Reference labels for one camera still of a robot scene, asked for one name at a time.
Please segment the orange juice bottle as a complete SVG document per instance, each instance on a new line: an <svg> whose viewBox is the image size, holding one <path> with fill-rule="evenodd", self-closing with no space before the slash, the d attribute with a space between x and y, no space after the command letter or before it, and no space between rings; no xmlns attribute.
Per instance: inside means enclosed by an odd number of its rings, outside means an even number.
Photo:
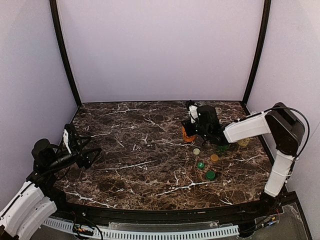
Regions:
<svg viewBox="0 0 320 240"><path fill-rule="evenodd" d="M183 136L183 140L187 143L192 143L196 139L196 135L192 135L192 136L187 135L187 132L184 126L182 126L182 136Z"/></svg>

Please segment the cream white bottle cap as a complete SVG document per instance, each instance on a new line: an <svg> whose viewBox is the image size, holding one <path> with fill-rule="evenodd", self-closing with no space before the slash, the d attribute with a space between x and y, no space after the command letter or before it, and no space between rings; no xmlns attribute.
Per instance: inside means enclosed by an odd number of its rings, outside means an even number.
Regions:
<svg viewBox="0 0 320 240"><path fill-rule="evenodd" d="M199 155L199 154L200 154L200 149L199 149L199 148L195 148L195 149L193 150L193 153L194 153L195 155Z"/></svg>

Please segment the brown coffee glass bottle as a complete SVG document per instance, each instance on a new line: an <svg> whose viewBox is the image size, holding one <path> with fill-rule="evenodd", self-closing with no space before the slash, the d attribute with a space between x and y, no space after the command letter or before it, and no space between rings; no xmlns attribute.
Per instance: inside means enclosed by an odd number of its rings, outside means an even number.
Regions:
<svg viewBox="0 0 320 240"><path fill-rule="evenodd" d="M218 119L219 123L221 123L222 122L222 109L220 107L216 107L215 111L216 111L217 119Z"/></svg>

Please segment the green plastic bottle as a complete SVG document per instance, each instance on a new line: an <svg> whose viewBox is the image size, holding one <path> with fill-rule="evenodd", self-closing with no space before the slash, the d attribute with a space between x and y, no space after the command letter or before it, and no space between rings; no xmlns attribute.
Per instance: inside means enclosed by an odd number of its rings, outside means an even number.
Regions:
<svg viewBox="0 0 320 240"><path fill-rule="evenodd" d="M218 149L218 151L220 151L220 152L225 152L225 151L227 151L227 150L229 149L229 147L230 147L230 145L227 144L227 145L218 146L217 149Z"/></svg>

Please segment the gold brown bottle cap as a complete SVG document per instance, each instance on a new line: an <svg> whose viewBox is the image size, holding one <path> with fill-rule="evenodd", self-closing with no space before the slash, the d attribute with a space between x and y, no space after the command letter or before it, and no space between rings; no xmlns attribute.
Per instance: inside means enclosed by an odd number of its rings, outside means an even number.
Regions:
<svg viewBox="0 0 320 240"><path fill-rule="evenodd" d="M210 156L210 160L211 160L212 162L217 162L217 161L219 160L219 156L218 156L217 154L212 154L212 155Z"/></svg>

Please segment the green bottle cap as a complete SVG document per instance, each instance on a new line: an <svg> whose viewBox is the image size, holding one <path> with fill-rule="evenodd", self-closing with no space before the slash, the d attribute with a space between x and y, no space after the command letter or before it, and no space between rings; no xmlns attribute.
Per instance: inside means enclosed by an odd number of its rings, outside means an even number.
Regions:
<svg viewBox="0 0 320 240"><path fill-rule="evenodd" d="M198 167L198 169L202 170L202 169L205 168L205 164L204 164L203 162L199 162L199 163L197 164L197 167Z"/></svg>

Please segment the large dark green cap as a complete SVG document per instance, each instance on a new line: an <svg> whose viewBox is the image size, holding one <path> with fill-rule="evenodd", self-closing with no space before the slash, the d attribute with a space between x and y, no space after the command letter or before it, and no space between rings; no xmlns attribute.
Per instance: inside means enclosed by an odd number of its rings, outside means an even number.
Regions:
<svg viewBox="0 0 320 240"><path fill-rule="evenodd" d="M214 180L216 178L216 173L214 171L208 171L206 173L206 178L210 181Z"/></svg>

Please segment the large yellow tea bottle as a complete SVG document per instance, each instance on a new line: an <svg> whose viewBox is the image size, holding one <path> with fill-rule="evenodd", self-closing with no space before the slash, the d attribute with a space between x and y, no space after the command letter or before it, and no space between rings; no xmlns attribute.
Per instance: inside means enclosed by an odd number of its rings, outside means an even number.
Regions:
<svg viewBox="0 0 320 240"><path fill-rule="evenodd" d="M246 148L249 145L250 141L251 141L251 138L247 137L247 138L238 140L236 143L238 146Z"/></svg>

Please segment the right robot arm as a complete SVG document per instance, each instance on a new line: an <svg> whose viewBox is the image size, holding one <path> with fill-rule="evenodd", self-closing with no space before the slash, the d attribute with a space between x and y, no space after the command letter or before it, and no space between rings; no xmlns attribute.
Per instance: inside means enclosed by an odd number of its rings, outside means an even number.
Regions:
<svg viewBox="0 0 320 240"><path fill-rule="evenodd" d="M227 146L253 138L270 135L275 142L276 155L262 196L276 199L310 138L310 124L306 116L282 102L264 111L223 124L216 108L186 102L189 118L182 121L188 137L200 136L203 143Z"/></svg>

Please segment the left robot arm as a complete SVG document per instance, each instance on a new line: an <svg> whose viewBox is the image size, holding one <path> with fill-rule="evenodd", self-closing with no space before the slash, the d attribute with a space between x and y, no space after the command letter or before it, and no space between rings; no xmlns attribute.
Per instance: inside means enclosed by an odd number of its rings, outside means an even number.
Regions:
<svg viewBox="0 0 320 240"><path fill-rule="evenodd" d="M66 193L55 187L56 173L77 164L88 169L98 158L100 147L86 149L90 137L77 137L67 149L38 140L31 151L33 171L18 193L0 212L2 240L29 240L44 221L56 212L67 212Z"/></svg>

